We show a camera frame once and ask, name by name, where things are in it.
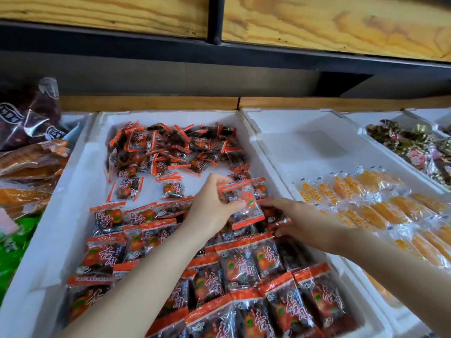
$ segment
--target forearm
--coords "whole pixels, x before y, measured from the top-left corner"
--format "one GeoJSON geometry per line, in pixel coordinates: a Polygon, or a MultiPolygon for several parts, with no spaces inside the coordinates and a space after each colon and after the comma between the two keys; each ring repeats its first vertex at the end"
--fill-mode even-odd
{"type": "Polygon", "coordinates": [[[449,337],[451,276],[362,229],[346,230],[339,254],[362,267],[440,337],[449,337]]]}
{"type": "Polygon", "coordinates": [[[200,244],[182,225],[61,338],[143,337],[200,244]]]}

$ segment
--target wooden plank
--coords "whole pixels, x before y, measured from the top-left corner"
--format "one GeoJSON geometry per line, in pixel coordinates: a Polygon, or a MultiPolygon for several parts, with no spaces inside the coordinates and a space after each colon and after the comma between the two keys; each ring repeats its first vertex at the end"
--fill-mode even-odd
{"type": "Polygon", "coordinates": [[[225,0],[222,39],[451,62],[440,0],[225,0]]]}
{"type": "Polygon", "coordinates": [[[208,0],[0,0],[0,18],[206,38],[208,0]]]}
{"type": "Polygon", "coordinates": [[[63,111],[236,110],[238,97],[194,96],[61,96],[63,111]]]}
{"type": "Polygon", "coordinates": [[[403,108],[447,108],[451,96],[412,100],[376,100],[335,97],[241,97],[240,108],[334,109],[340,112],[397,111],[403,108]]]}

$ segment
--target human hand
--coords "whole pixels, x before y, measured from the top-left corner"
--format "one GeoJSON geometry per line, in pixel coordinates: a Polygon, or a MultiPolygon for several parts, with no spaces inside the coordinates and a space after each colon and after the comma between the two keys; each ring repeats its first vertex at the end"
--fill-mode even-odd
{"type": "Polygon", "coordinates": [[[245,208],[242,200],[222,204],[219,201],[217,185],[232,183],[229,177],[217,173],[210,173],[204,186],[194,197],[188,216],[183,226],[190,227],[196,237],[202,240],[202,246],[212,238],[226,224],[229,217],[245,208]]]}
{"type": "Polygon", "coordinates": [[[339,254],[339,246],[350,229],[338,219],[327,216],[311,205],[287,198],[263,200],[262,206],[274,206],[290,217],[292,224],[280,227],[276,236],[289,235],[319,250],[339,254]]]}

